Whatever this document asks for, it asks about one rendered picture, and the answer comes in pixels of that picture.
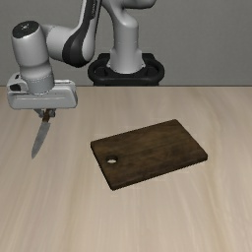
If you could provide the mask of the silver knife with brown handle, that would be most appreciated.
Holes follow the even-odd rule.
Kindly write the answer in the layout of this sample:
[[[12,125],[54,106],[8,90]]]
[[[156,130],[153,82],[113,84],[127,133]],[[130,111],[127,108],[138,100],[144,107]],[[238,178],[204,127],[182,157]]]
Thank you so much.
[[[47,133],[49,131],[50,128],[50,123],[49,123],[49,119],[50,119],[50,114],[49,114],[50,110],[46,109],[43,112],[43,116],[41,119],[41,123],[40,126],[38,128],[32,149],[31,149],[31,157],[35,158],[35,156],[38,154],[46,136]]]

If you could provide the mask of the dark brown cutting board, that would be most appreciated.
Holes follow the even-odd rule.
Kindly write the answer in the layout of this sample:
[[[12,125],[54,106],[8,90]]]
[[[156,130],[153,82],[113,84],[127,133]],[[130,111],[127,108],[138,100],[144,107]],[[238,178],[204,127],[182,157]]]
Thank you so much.
[[[176,119],[91,142],[111,190],[117,190],[208,159]]]

